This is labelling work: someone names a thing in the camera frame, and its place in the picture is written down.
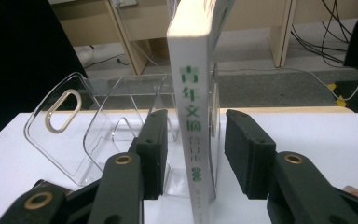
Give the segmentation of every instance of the white tabletop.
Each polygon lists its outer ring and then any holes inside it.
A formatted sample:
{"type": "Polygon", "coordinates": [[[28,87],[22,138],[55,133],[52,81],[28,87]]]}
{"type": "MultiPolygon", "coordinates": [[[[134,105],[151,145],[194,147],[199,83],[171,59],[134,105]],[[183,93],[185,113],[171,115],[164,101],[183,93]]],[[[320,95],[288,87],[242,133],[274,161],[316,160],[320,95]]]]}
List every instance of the white tabletop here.
{"type": "MultiPolygon", "coordinates": [[[[337,188],[358,188],[358,114],[251,114],[277,143],[277,151],[307,156],[337,188]]],[[[38,179],[77,186],[28,143],[23,126],[30,114],[19,114],[0,132],[0,216],[38,179]]],[[[222,115],[222,134],[226,116],[222,115]]],[[[217,199],[211,223],[270,223],[266,201],[249,201],[221,150],[217,199]]],[[[190,201],[162,196],[145,202],[145,223],[191,223],[190,201]]]]}

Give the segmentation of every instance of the transparent acrylic holder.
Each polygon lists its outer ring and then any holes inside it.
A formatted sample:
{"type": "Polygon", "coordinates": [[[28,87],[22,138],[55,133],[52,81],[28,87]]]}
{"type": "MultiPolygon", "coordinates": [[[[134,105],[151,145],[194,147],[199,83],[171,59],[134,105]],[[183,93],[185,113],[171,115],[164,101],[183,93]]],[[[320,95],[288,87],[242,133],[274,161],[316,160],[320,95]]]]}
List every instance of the transparent acrylic holder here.
{"type": "Polygon", "coordinates": [[[26,139],[79,186],[102,175],[82,145],[99,107],[85,78],[72,74],[50,91],[25,124],[26,139]]]}
{"type": "MultiPolygon", "coordinates": [[[[215,183],[219,146],[215,79],[211,90],[211,175],[215,183]]],[[[76,184],[86,186],[102,176],[109,157],[129,149],[147,115],[160,109],[168,110],[169,151],[164,193],[188,197],[185,159],[170,75],[86,79],[72,74],[58,84],[35,110],[25,126],[25,136],[76,184]],[[46,117],[68,90],[79,92],[81,98],[69,93],[52,113],[51,123],[57,130],[75,114],[68,127],[57,133],[48,128],[46,117]],[[75,113],[79,102],[80,109],[75,113]]]]}

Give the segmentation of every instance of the floor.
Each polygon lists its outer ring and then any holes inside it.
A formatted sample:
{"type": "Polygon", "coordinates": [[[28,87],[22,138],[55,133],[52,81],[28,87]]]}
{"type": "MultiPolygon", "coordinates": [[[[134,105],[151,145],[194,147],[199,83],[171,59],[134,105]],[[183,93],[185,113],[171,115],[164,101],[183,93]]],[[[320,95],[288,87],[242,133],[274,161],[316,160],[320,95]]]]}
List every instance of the floor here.
{"type": "MultiPolygon", "coordinates": [[[[343,23],[351,31],[356,20],[343,23]]],[[[325,33],[321,23],[295,27],[303,39],[321,45],[325,33]]],[[[330,31],[342,38],[336,24],[332,23],[330,31]]],[[[358,70],[344,68],[338,63],[328,65],[321,56],[305,50],[292,36],[285,67],[275,69],[267,34],[267,29],[221,34],[214,54],[219,69],[221,107],[336,105],[335,98],[320,81],[331,84],[339,80],[358,80],[358,70]]],[[[331,35],[326,36],[324,45],[341,49],[347,47],[331,35]]],[[[76,48],[89,78],[131,76],[120,44],[93,47],[76,48]],[[97,63],[113,56],[117,57],[97,63]]],[[[332,53],[341,60],[345,57],[345,52],[332,53]]],[[[152,58],[152,61],[143,74],[171,72],[168,59],[152,58]]]]}

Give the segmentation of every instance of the white book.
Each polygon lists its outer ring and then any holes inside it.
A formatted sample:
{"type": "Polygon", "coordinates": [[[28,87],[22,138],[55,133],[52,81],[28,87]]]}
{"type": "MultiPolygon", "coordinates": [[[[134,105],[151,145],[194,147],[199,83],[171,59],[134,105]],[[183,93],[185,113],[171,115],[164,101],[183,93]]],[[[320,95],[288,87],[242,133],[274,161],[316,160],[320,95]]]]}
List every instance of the white book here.
{"type": "Polygon", "coordinates": [[[194,223],[209,223],[213,52],[234,0],[181,0],[168,28],[172,78],[194,223]]]}

